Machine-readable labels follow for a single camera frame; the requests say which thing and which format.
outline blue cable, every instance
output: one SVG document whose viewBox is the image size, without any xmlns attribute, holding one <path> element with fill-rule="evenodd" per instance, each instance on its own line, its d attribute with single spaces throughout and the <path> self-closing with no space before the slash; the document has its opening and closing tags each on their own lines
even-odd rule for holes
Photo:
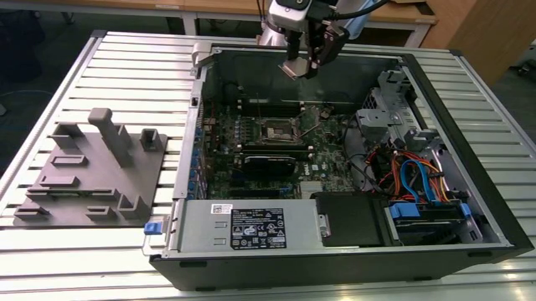
<svg viewBox="0 0 536 301">
<path fill-rule="evenodd" d="M 418 169 L 421 170 L 421 176 L 422 176 L 422 187 L 425 188 L 425 194 L 427 201 L 435 201 L 435 195 L 431 189 L 429 188 L 429 183 L 427 183 L 427 174 L 426 174 L 426 169 L 422 163 L 419 163 L 415 160 L 407 160 L 402 163 L 402 167 L 399 168 L 399 179 L 402 181 L 403 188 L 409 191 L 411 196 L 415 198 L 415 203 L 418 202 L 418 194 L 417 192 L 409 187 L 406 180 L 405 180 L 405 169 L 409 163 L 414 163 L 418 166 Z"/>
</svg>

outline white sticker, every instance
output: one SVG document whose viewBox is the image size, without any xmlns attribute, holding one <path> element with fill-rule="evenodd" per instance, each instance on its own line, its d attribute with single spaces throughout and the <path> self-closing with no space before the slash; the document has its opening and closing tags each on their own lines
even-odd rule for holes
<svg viewBox="0 0 536 301">
<path fill-rule="evenodd" d="M 211 214 L 231 214 L 232 204 L 212 204 Z"/>
<path fill-rule="evenodd" d="M 427 20 L 427 19 L 415 19 L 415 23 L 435 23 L 435 20 Z"/>
<path fill-rule="evenodd" d="M 156 8 L 169 8 L 169 9 L 177 9 L 177 5 L 164 5 L 164 4 L 156 4 Z"/>
</svg>

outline barcode sticker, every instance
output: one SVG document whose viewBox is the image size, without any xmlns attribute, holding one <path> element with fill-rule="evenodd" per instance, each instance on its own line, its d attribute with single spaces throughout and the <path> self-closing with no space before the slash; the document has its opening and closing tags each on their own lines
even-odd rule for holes
<svg viewBox="0 0 536 301">
<path fill-rule="evenodd" d="M 156 4 L 156 8 L 167 8 L 167 9 L 179 9 L 177 5 L 164 5 L 164 4 Z"/>
</svg>

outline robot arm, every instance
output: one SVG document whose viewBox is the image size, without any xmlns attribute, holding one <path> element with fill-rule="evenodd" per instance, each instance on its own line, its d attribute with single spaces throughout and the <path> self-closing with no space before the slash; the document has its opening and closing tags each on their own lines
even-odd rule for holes
<svg viewBox="0 0 536 301">
<path fill-rule="evenodd" d="M 360 1 L 360 10 L 348 14 L 335 12 L 336 0 L 274 0 L 267 12 L 267 28 L 284 35 L 286 61 L 280 68 L 292 78 L 312 78 L 318 66 L 330 63 L 348 40 L 348 30 L 335 21 L 355 19 L 378 9 L 389 0 Z M 299 39 L 304 34 L 307 59 L 300 58 Z"/>
</svg>

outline open computer tower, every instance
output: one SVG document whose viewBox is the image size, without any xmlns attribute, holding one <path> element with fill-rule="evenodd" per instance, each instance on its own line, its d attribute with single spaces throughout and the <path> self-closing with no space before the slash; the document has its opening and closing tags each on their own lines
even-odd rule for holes
<svg viewBox="0 0 536 301">
<path fill-rule="evenodd" d="M 532 250 L 411 54 L 343 51 L 294 81 L 280 48 L 197 49 L 151 257 L 176 288 L 430 280 Z"/>
</svg>

